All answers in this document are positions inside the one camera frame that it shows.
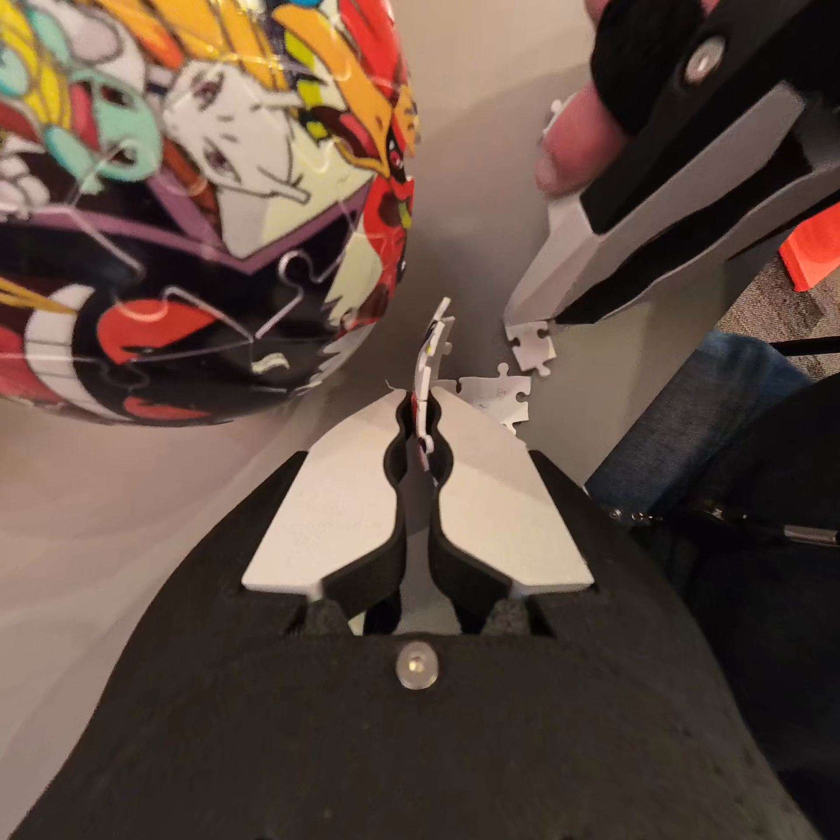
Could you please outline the person's jeans leg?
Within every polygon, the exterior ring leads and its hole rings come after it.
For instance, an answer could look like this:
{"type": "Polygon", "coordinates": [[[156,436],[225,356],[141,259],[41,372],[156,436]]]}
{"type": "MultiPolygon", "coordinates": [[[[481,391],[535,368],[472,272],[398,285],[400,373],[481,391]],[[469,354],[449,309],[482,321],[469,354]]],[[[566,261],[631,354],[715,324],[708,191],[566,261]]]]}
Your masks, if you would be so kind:
{"type": "Polygon", "coordinates": [[[625,521],[663,516],[741,430],[813,383],[769,343],[711,330],[585,489],[625,521]]]}

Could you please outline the colourful puzzle ball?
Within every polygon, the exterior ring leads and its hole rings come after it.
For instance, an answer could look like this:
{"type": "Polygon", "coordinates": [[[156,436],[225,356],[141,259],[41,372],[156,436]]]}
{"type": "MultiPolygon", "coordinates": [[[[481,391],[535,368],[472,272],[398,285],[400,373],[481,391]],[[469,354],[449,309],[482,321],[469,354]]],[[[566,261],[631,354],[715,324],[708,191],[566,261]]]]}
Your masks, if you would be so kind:
{"type": "Polygon", "coordinates": [[[317,388],[405,270],[389,2],[1,2],[2,399],[218,425],[317,388]]]}

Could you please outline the person's right hand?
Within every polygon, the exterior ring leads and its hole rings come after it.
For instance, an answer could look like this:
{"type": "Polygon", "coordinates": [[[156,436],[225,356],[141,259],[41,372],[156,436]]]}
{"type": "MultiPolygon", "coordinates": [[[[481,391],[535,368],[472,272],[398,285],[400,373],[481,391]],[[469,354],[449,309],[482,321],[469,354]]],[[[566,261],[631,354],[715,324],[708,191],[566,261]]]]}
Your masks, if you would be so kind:
{"type": "Polygon", "coordinates": [[[546,196],[575,193],[603,173],[630,139],[589,81],[540,143],[535,182],[546,196]]]}

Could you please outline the black metal bar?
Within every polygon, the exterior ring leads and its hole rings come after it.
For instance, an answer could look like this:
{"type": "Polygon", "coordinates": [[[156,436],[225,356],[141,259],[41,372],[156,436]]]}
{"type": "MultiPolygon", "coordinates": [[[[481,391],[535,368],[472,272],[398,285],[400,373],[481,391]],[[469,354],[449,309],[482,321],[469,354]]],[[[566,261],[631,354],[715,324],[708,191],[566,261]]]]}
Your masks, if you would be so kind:
{"type": "Polygon", "coordinates": [[[839,354],[840,340],[839,336],[794,339],[772,342],[770,346],[783,357],[791,359],[805,356],[839,354]]]}

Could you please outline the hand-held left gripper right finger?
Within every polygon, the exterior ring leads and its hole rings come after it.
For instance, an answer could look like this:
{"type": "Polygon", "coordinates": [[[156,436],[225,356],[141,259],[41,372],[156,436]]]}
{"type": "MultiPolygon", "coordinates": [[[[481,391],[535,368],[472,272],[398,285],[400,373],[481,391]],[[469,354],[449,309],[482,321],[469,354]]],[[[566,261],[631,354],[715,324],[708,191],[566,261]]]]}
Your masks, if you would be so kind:
{"type": "Polygon", "coordinates": [[[595,579],[537,453],[439,386],[430,403],[433,582],[467,634],[551,634],[540,598],[579,594],[595,579]]]}

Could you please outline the orange plastic object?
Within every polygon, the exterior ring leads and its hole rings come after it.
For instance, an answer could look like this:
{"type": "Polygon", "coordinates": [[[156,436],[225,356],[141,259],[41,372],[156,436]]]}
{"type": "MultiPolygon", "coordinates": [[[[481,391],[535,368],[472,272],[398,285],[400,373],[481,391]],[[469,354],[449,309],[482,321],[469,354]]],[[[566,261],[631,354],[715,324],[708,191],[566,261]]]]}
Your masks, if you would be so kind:
{"type": "Polygon", "coordinates": [[[798,224],[779,248],[796,292],[815,288],[839,267],[839,204],[798,224]]]}

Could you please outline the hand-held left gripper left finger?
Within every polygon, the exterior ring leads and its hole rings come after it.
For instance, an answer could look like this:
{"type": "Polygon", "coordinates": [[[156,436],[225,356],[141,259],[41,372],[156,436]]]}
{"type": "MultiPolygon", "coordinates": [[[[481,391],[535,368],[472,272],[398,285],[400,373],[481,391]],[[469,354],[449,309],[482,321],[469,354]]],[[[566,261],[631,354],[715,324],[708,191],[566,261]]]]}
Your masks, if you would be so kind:
{"type": "Polygon", "coordinates": [[[395,389],[348,416],[302,455],[243,573],[248,592],[333,602],[364,615],[364,634],[393,634],[407,566],[401,483],[411,398],[395,389]]]}

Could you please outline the curved puzzle piece strip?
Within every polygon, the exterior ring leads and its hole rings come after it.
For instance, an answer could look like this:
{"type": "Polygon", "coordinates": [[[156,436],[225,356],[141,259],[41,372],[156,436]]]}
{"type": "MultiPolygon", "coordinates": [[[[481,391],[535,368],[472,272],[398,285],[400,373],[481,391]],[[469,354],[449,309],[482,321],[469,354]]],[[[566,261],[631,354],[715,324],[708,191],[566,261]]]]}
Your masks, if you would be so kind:
{"type": "Polygon", "coordinates": [[[458,396],[506,427],[512,434],[517,433],[518,425],[529,420],[528,398],[532,380],[527,375],[511,374],[505,362],[498,365],[495,376],[463,376],[456,381],[445,381],[439,377],[440,365],[452,350],[448,336],[455,318],[447,315],[450,303],[451,300],[445,297],[437,306],[415,363],[413,426],[419,458],[425,472],[431,469],[435,449],[428,421],[428,404],[434,387],[458,396]]]}

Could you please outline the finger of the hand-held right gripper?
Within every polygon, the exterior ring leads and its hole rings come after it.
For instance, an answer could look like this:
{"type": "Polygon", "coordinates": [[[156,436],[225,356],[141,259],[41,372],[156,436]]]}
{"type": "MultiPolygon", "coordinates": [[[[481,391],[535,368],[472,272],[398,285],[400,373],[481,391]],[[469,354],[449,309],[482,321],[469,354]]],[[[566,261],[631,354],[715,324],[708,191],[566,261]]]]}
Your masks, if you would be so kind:
{"type": "Polygon", "coordinates": [[[597,234],[580,193],[548,205],[549,235],[513,290],[504,323],[548,321],[606,280],[671,225],[711,206],[770,161],[805,109],[773,88],[611,230],[597,234]]]}
{"type": "Polygon", "coordinates": [[[577,301],[578,324],[605,321],[669,283],[689,280],[775,243],[838,199],[838,161],[805,168],[778,153],[727,196],[667,227],[577,301]]]}

